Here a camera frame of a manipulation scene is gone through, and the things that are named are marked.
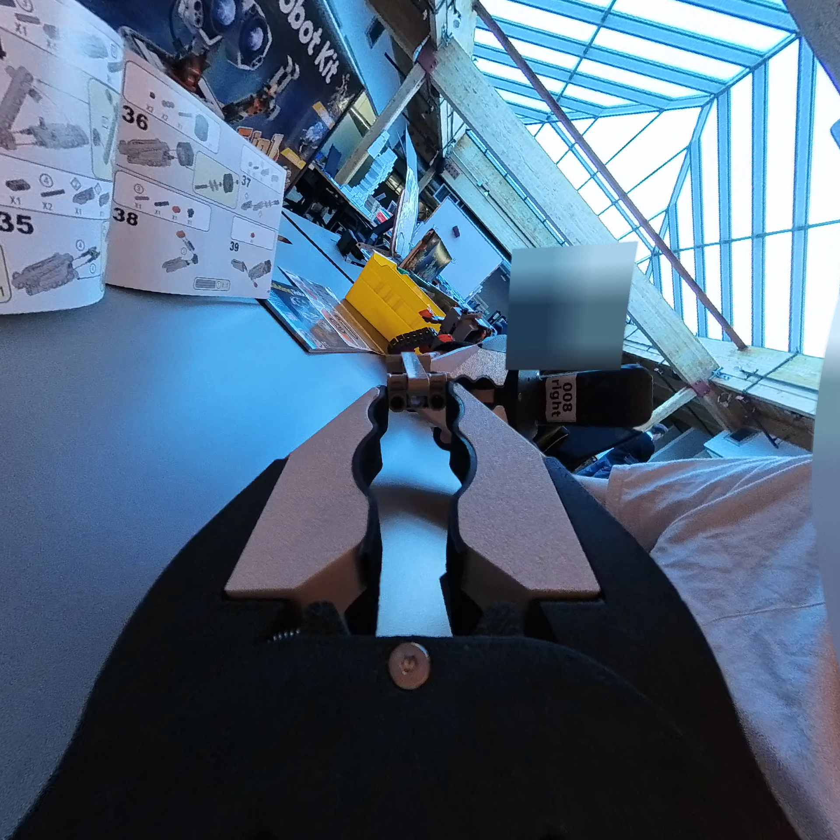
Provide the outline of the white instruction booklet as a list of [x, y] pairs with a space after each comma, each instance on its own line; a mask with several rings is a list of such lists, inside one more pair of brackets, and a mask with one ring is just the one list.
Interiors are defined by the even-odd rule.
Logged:
[[286, 173], [78, 2], [2, 2], [2, 314], [266, 299]]

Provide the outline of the colourful box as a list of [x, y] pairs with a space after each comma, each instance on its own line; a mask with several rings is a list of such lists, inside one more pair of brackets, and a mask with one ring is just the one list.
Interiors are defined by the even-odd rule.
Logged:
[[449, 265], [452, 257], [441, 238], [431, 228], [402, 260], [399, 268], [431, 283]]

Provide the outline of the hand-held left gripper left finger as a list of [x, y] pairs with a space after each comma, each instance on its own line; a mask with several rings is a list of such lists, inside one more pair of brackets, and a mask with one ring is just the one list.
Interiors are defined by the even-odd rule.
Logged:
[[377, 386], [295, 448], [225, 585], [238, 599], [280, 599], [302, 611], [330, 602], [354, 634], [374, 635], [382, 574], [371, 484], [388, 424]]

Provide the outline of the grey toy brick assembly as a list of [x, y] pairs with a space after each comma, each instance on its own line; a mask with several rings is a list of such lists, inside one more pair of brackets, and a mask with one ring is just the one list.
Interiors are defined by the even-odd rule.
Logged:
[[387, 402], [391, 411], [438, 412], [446, 408], [448, 376], [445, 372], [432, 371], [427, 355], [414, 350], [388, 354], [385, 366]]

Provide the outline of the person's white shirt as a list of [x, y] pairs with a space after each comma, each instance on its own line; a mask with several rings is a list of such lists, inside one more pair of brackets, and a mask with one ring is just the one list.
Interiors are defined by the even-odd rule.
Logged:
[[688, 605], [796, 832], [838, 839], [839, 675], [812, 456], [646, 463], [578, 480]]

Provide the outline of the yellow plastic bin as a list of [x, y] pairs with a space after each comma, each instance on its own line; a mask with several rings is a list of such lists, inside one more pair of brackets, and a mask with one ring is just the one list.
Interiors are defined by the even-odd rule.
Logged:
[[396, 336], [430, 327], [421, 313], [445, 313], [393, 261], [374, 252], [343, 299], [350, 308], [389, 342]]

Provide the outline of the white table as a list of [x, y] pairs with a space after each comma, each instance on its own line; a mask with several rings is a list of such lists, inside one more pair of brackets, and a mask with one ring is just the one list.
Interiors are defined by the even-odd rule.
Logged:
[[507, 315], [510, 265], [471, 217], [448, 197], [428, 219], [451, 256], [442, 278], [463, 299], [478, 300], [492, 314]]

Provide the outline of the dark brick model with orange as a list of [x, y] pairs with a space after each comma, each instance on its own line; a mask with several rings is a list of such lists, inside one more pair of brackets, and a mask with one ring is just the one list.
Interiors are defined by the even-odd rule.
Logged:
[[478, 311], [453, 307], [443, 317], [428, 308], [418, 313], [424, 321], [420, 329], [397, 334], [388, 344], [388, 354], [414, 351], [418, 354], [447, 353], [479, 344], [497, 335], [494, 327]]

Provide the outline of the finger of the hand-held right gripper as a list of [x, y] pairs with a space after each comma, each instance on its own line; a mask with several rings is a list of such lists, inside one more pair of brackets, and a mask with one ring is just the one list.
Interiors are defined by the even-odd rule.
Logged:
[[490, 407], [497, 404], [496, 390], [503, 388], [508, 377], [506, 355], [480, 346], [433, 353], [429, 356], [429, 371], [446, 373], [454, 381], [466, 381], [465, 389]]

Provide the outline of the flat printed leaflet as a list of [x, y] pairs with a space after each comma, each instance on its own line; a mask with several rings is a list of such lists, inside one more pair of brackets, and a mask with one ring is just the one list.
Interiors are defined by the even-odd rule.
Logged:
[[386, 353], [387, 341], [346, 300], [319, 283], [277, 269], [266, 304], [310, 354]]

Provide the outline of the dark blue kit box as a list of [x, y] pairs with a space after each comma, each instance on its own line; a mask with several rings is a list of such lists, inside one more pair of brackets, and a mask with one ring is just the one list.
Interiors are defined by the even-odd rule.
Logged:
[[120, 34], [287, 170], [305, 173], [363, 90], [326, 2], [128, 2]]

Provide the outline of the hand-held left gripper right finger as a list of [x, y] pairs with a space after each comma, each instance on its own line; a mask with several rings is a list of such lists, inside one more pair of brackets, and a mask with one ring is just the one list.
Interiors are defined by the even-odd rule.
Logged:
[[440, 581], [453, 634], [471, 634], [500, 602], [540, 634], [538, 604], [598, 600], [601, 587], [538, 449], [456, 383], [446, 422], [460, 481]]

